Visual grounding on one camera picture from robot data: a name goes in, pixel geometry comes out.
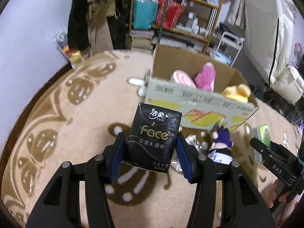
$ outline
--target white bottle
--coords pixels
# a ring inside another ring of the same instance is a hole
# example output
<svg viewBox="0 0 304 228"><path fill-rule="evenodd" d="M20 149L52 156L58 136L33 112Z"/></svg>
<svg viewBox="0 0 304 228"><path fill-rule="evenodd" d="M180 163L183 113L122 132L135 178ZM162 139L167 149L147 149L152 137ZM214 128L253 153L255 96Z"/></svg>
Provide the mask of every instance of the white bottle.
<svg viewBox="0 0 304 228"><path fill-rule="evenodd" d="M189 12L189 14L188 14L188 21L186 23L186 27L191 28L192 23L193 23L193 13Z"/></svg>
<svg viewBox="0 0 304 228"><path fill-rule="evenodd" d="M199 19L195 17L195 19L193 20L192 26L191 26L191 29L193 32L196 29L198 21L199 21Z"/></svg>
<svg viewBox="0 0 304 228"><path fill-rule="evenodd" d="M197 33L199 32L199 29L200 29L200 27L199 27L199 26L196 26L196 28L194 29L193 33L194 33L194 34L197 34Z"/></svg>

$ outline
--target patterned rug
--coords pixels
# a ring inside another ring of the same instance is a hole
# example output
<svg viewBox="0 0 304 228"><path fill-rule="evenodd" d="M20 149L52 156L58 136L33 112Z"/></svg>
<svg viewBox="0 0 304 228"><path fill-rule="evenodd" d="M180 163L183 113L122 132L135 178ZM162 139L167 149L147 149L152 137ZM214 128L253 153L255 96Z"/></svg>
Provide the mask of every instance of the patterned rug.
<svg viewBox="0 0 304 228"><path fill-rule="evenodd" d="M130 51L109 51L93 56L83 66L62 76L37 102L6 167L2 200L16 220L25 226L37 199L64 161L87 162L128 133L139 102L144 100L146 75L152 56ZM266 104L232 133L233 157L238 160L264 196L275 177L253 162L246 127L268 123L271 139L288 137L294 154L300 135L293 125ZM201 131L183 128L184 136ZM155 173L123 164L119 177L106 186L116 227L184 228L187 225L196 185L188 184L173 168ZM88 227L84 184L80 188L82 224ZM221 185L217 184L214 226L219 225Z"/></svg>

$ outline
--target white wall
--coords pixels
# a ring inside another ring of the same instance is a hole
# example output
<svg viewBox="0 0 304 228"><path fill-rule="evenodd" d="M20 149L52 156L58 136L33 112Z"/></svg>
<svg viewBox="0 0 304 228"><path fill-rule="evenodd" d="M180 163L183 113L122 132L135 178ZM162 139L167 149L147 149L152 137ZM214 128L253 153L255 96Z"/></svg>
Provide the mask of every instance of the white wall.
<svg viewBox="0 0 304 228"><path fill-rule="evenodd" d="M0 152L35 93L67 63L54 36L72 0L10 0L0 15Z"/></svg>

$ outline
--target stuffed animal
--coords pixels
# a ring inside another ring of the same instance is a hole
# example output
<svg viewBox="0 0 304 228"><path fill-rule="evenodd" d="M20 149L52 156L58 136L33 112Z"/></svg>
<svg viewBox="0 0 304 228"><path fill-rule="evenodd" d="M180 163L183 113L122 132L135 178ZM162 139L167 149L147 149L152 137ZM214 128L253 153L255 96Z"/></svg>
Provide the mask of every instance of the stuffed animal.
<svg viewBox="0 0 304 228"><path fill-rule="evenodd" d="M223 96L244 103L248 103L248 97L250 96L250 94L251 94L250 88L245 84L226 87L222 92Z"/></svg>
<svg viewBox="0 0 304 228"><path fill-rule="evenodd" d="M215 81L215 69L212 63L206 63L203 70L195 77L194 82L196 87L213 92Z"/></svg>
<svg viewBox="0 0 304 228"><path fill-rule="evenodd" d="M216 132L212 133L214 142L212 143L208 157L214 162L230 164L233 161L231 148L233 142L230 141L230 133L227 128L220 126Z"/></svg>
<svg viewBox="0 0 304 228"><path fill-rule="evenodd" d="M171 80L184 86L196 87L189 75L181 70L174 71Z"/></svg>

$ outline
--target white plush bunny ear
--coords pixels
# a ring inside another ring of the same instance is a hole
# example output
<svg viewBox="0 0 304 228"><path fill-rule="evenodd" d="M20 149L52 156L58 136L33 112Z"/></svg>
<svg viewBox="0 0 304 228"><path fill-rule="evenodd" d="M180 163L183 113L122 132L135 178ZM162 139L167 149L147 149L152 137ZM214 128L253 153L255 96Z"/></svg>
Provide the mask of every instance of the white plush bunny ear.
<svg viewBox="0 0 304 228"><path fill-rule="evenodd" d="M215 131L212 133L212 139L216 139L219 136L219 134Z"/></svg>
<svg viewBox="0 0 304 228"><path fill-rule="evenodd" d="M143 79L140 79L140 78L130 78L128 79L128 83L131 84L131 85L134 85L134 86L143 86L145 85L145 80Z"/></svg>
<svg viewBox="0 0 304 228"><path fill-rule="evenodd" d="M138 95L140 97L144 97L146 95L147 88L145 86L141 86L138 90Z"/></svg>

